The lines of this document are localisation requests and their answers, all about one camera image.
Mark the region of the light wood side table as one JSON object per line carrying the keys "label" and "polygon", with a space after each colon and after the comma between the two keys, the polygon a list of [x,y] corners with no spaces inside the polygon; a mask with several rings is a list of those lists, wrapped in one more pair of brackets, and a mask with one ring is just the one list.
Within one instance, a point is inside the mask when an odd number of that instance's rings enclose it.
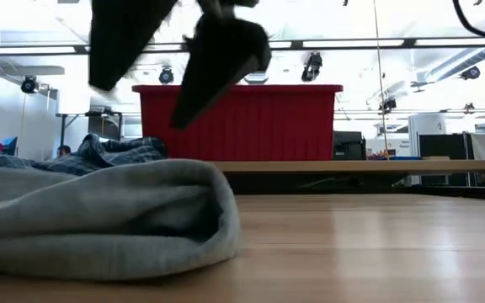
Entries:
{"label": "light wood side table", "polygon": [[469,173],[485,172],[485,160],[213,162],[229,173]]}

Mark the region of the red plastic laundry bin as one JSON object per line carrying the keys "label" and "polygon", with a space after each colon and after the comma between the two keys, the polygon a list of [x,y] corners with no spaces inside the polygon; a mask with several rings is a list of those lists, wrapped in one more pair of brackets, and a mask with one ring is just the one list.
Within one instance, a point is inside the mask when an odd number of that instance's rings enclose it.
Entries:
{"label": "red plastic laundry bin", "polygon": [[172,158],[204,161],[329,161],[334,97],[341,85],[237,85],[183,130],[170,126],[175,85],[136,85],[144,136]]}

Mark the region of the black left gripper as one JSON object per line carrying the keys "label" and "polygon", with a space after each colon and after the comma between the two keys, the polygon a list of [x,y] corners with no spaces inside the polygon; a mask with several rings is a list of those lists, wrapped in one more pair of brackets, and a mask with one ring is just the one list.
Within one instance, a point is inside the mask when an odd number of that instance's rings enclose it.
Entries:
{"label": "black left gripper", "polygon": [[[88,55],[91,87],[109,92],[129,71],[178,0],[91,0]],[[260,24],[234,18],[234,8],[260,0],[195,0],[204,15],[186,40],[189,60],[170,126],[182,130],[272,57]]]}

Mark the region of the blue plaid pajama pants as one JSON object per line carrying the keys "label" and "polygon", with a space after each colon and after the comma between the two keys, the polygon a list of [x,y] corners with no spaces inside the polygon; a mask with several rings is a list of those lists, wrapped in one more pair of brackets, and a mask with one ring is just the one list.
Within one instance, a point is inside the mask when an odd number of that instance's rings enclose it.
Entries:
{"label": "blue plaid pajama pants", "polygon": [[16,169],[32,169],[38,164],[35,160],[27,158],[0,155],[0,167],[16,168]]}

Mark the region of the grey garment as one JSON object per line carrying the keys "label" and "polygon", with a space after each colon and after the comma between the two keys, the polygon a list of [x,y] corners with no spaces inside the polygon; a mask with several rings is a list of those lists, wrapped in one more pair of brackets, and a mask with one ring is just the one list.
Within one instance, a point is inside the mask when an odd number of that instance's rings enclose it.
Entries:
{"label": "grey garment", "polygon": [[235,196],[207,162],[168,159],[83,176],[0,167],[0,273],[114,281],[233,258]]}

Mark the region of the blue plaid button shirt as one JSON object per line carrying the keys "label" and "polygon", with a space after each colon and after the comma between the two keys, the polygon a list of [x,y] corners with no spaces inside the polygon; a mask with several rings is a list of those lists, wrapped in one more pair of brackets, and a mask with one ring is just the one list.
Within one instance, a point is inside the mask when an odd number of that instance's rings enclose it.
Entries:
{"label": "blue plaid button shirt", "polygon": [[31,167],[83,176],[104,168],[167,158],[167,147],[156,137],[142,137],[131,141],[102,141],[99,136],[90,134],[83,138],[76,151],[50,162],[34,162]]}

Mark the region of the black aluminium table frame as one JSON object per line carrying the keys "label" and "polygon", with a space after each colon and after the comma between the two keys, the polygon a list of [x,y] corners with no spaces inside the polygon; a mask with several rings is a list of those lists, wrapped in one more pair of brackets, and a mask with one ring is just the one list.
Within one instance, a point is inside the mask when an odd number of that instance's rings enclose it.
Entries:
{"label": "black aluminium table frame", "polygon": [[421,194],[485,199],[485,187],[399,185],[401,173],[227,173],[235,194]]}

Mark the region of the black monitor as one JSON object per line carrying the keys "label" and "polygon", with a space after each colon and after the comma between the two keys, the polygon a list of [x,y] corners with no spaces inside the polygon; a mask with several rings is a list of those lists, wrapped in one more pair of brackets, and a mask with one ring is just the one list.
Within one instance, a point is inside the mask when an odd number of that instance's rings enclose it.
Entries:
{"label": "black monitor", "polygon": [[334,161],[359,161],[366,159],[365,138],[359,131],[333,132]]}

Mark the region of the black partition panel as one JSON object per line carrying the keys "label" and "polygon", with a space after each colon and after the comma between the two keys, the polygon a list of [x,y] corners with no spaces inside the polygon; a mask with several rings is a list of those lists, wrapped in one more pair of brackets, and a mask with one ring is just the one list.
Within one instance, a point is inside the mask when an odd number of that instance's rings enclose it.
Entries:
{"label": "black partition panel", "polygon": [[[466,160],[464,138],[461,134],[421,135],[418,143],[421,157],[448,157],[450,160]],[[434,186],[466,186],[466,174],[422,176],[421,183]]]}

